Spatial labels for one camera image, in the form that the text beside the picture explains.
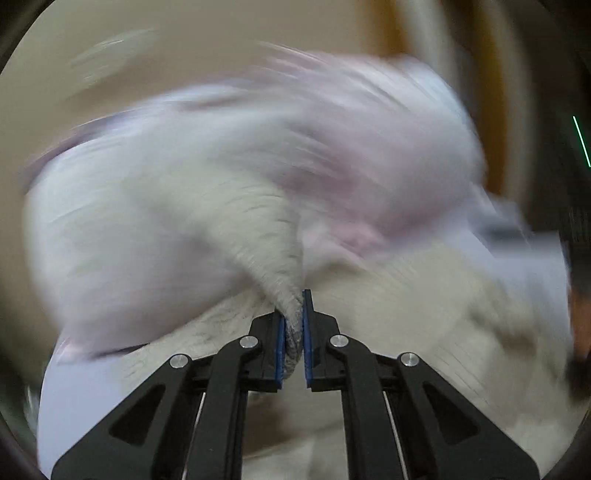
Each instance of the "white surface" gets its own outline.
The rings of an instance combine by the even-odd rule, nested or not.
[[[494,259],[467,228],[469,216],[457,216],[437,229],[438,235],[471,257],[477,270],[494,270]],[[343,333],[377,353],[416,351],[546,472],[570,444],[587,405],[569,403],[564,385],[544,369],[535,352],[505,351],[478,329],[467,310],[488,282],[449,247],[430,245],[425,238],[420,243],[414,242],[414,251],[398,251],[384,268],[337,269],[315,278],[310,287],[316,310],[335,316]],[[518,275],[506,280],[519,282],[518,260],[512,266],[516,268],[504,272]],[[212,353],[244,333],[245,319],[270,308],[252,295],[236,299],[234,310],[229,301],[210,315],[217,323],[204,317],[127,356],[76,365],[52,361],[41,396],[41,470],[49,476],[56,460],[171,354]],[[216,318],[230,318],[230,311],[232,321]],[[310,394],[301,366],[299,370],[281,394],[249,405],[244,478],[346,477],[338,395]]]

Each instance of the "beige wall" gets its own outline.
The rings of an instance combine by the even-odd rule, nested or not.
[[[268,51],[260,41],[382,56],[411,43],[414,54],[423,52],[436,69],[450,70],[440,60],[445,42],[442,15],[432,13],[437,0],[419,2],[426,15],[415,3],[396,0],[394,15],[388,0],[56,0],[0,75],[0,294],[11,312],[1,320],[0,347],[21,372],[38,378],[55,340],[31,291],[22,248],[23,196],[16,175],[29,156],[84,121],[259,61]],[[144,28],[157,36],[148,56],[77,92],[73,58],[109,37]],[[402,31],[416,28],[424,32],[419,44],[402,40]]]

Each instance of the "white cloth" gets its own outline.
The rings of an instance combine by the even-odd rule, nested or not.
[[[28,260],[64,357],[156,340],[255,283],[295,358],[302,246],[355,259],[480,182],[470,118],[418,61],[271,67],[91,122],[37,163]]]

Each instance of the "green light line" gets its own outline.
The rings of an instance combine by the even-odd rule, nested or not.
[[[587,147],[585,147],[585,141],[583,140],[583,135],[581,134],[581,129],[579,128],[579,123],[577,122],[577,118],[573,115],[574,125],[577,127],[577,132],[579,132],[579,138],[581,139],[581,145],[583,146],[583,151],[585,152],[585,157],[587,157],[587,165],[591,168],[591,161],[589,161],[589,154],[587,153]]]

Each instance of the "blue gripper pad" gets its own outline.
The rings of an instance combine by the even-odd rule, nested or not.
[[[285,317],[282,315],[277,329],[277,349],[275,350],[275,382],[277,388],[283,386],[283,369],[285,363]]]
[[[314,308],[312,307],[312,298],[310,294],[310,290],[303,291],[302,295],[304,297],[303,306],[302,306],[302,326],[303,326],[303,336],[304,336],[304,372],[306,376],[306,386],[310,388],[312,383],[312,338],[310,336],[310,324],[308,316],[312,316],[314,312]]]

